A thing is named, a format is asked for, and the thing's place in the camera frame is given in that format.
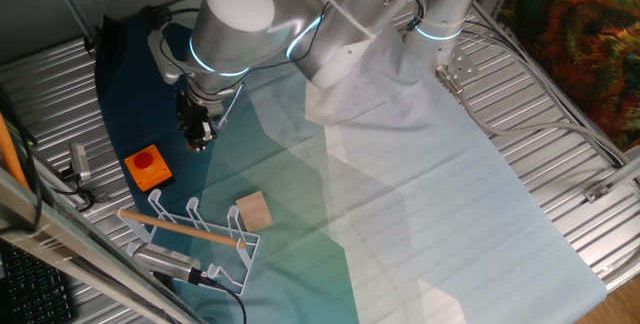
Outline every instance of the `wooden dowel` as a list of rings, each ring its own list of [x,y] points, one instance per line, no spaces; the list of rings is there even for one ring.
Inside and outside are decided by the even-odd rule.
[[[140,223],[143,223],[143,224],[155,225],[158,228],[167,229],[167,230],[171,230],[171,231],[174,231],[174,232],[191,235],[191,236],[194,236],[196,238],[209,240],[209,241],[212,241],[212,242],[228,245],[228,246],[231,246],[231,247],[234,247],[234,248],[236,247],[236,245],[238,245],[238,242],[240,242],[240,244],[238,245],[238,248],[240,248],[240,249],[244,249],[247,246],[247,243],[245,243],[243,240],[230,238],[230,237],[227,237],[227,236],[224,236],[224,235],[220,235],[220,234],[209,233],[208,231],[205,231],[205,230],[192,228],[190,226],[186,226],[186,225],[182,225],[182,224],[176,224],[176,223],[171,222],[171,221],[150,217],[148,215],[132,212],[130,210],[116,209],[116,210],[113,211],[113,213],[115,215],[119,215],[122,218],[133,219],[133,220],[139,221]]]

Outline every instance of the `orange button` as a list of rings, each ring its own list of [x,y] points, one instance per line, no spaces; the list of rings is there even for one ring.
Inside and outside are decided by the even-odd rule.
[[[133,164],[138,169],[142,169],[142,170],[149,169],[153,164],[153,156],[147,152],[139,153],[133,159]]]
[[[155,145],[151,145],[126,158],[124,163],[133,180],[147,192],[173,177]]]

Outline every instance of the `keyboard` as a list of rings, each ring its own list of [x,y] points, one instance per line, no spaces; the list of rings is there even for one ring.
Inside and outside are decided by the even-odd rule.
[[[0,241],[2,323],[66,324],[76,318],[68,277],[15,246]]]

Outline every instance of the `orange pole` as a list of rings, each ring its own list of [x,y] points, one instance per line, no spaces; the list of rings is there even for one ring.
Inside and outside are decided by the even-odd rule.
[[[113,211],[113,214],[118,215],[121,218],[133,219],[143,224],[155,225],[158,228],[163,228],[163,229],[171,230],[174,232],[191,235],[196,238],[201,238],[208,241],[232,246],[234,248],[236,247],[236,245],[238,245],[238,248],[240,249],[244,249],[247,246],[247,243],[245,243],[243,240],[230,238],[220,234],[209,233],[208,231],[205,231],[205,230],[192,228],[182,224],[176,224],[174,222],[150,217],[148,215],[136,213],[130,210],[116,209]]]
[[[2,114],[0,114],[0,148],[2,148],[2,152],[4,153],[4,160],[9,167],[9,173],[11,173],[20,184],[24,185],[25,188],[29,189],[27,178],[24,176],[24,172],[22,172],[22,167],[20,166],[16,147],[13,145],[11,134],[9,134],[9,129],[4,122]]]

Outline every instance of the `metal grating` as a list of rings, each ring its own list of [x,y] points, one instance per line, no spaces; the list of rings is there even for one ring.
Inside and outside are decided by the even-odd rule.
[[[0,83],[16,105],[24,125],[38,139],[38,152],[56,169],[69,166],[68,143],[86,144],[92,178],[90,190],[109,194],[108,204],[85,213],[93,224],[120,247],[139,240],[113,210],[135,210],[109,136],[94,81],[94,59],[76,40],[0,67]],[[72,280],[78,306],[75,323],[148,323],[140,314],[84,283]]]
[[[481,118],[500,128],[569,121],[545,89],[509,54],[482,44],[460,47],[476,63],[478,78],[463,83]],[[97,102],[94,59],[82,40],[0,67],[0,83],[15,101],[25,125],[40,141],[38,151],[55,168],[68,166],[69,141],[87,146],[92,179],[87,188],[109,194],[85,216],[120,247],[139,238],[112,212],[135,210]],[[581,135],[549,129],[523,136],[490,137],[558,230],[601,277],[640,247],[640,206],[631,190],[588,204],[582,193],[613,173]],[[627,273],[608,285],[613,290]],[[77,323],[145,323],[145,318],[95,289],[72,283]]]
[[[470,29],[486,32],[479,26]],[[462,38],[459,46],[480,71],[478,78],[462,86],[485,122],[511,129],[570,121],[511,54]],[[631,188],[623,187],[594,204],[584,197],[588,188],[615,169],[582,135],[547,129],[489,138],[556,228],[601,278],[640,250],[640,200]],[[640,265],[607,283],[607,289],[614,290],[638,272]]]

